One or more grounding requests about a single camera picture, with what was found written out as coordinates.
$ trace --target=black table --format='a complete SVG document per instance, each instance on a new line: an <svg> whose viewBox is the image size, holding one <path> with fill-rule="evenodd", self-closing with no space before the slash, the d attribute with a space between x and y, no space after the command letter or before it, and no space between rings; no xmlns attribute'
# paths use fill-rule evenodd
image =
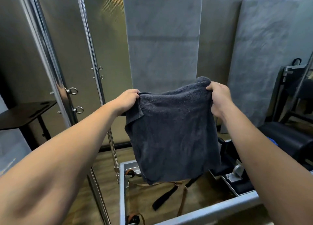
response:
<svg viewBox="0 0 313 225"><path fill-rule="evenodd" d="M11 129L23 129L30 122L38 119L41 129L43 131L42 136L46 140L51 139L48 129L46 128L41 115L53 107L56 101L40 101L40 102L30 102L22 103L16 107L9 109L0 114L0 131L1 130L11 130ZM29 145L29 147L34 150L37 147Z"/></svg>

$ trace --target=hand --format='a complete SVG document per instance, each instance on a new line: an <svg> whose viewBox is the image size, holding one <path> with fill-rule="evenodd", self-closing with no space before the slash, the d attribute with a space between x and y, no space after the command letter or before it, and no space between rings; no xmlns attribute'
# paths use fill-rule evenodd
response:
<svg viewBox="0 0 313 225"><path fill-rule="evenodd" d="M213 105L211 108L212 114L223 120L223 111L227 110L230 105L234 105L232 97L230 96L229 88L226 85L211 82L211 84L206 87L206 90L213 91Z"/></svg>
<svg viewBox="0 0 313 225"><path fill-rule="evenodd" d="M137 98L139 98L139 90L128 89L117 98L112 100L110 103L116 110L117 116L120 116L122 113L129 110L135 104Z"/></svg>

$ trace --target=right hand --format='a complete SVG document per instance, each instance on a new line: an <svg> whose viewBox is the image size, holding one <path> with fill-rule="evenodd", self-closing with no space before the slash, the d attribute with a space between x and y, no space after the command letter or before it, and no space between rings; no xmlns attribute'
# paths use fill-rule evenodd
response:
<svg viewBox="0 0 313 225"><path fill-rule="evenodd" d="M213 105L211 108L212 114L223 119L223 111L226 110L230 105L233 105L229 88L226 85L217 82L211 82L211 84L206 87L206 90L213 91Z"/></svg>

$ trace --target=gray mat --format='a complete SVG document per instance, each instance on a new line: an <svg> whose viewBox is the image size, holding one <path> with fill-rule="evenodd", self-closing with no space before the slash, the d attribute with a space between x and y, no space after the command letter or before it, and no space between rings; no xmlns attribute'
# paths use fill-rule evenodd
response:
<svg viewBox="0 0 313 225"><path fill-rule="evenodd" d="M134 88L162 93L197 75L202 0L123 0Z"/></svg>
<svg viewBox="0 0 313 225"><path fill-rule="evenodd" d="M228 87L256 127L264 123L298 6L297 0L242 2Z"/></svg>

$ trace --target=left hand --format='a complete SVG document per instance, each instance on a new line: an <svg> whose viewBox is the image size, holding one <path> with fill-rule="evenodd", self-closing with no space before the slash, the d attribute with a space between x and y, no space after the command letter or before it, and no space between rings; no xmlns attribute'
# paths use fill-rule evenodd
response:
<svg viewBox="0 0 313 225"><path fill-rule="evenodd" d="M110 103L114 106L117 116L119 116L129 110L135 104L137 98L139 98L139 90L128 89Z"/></svg>

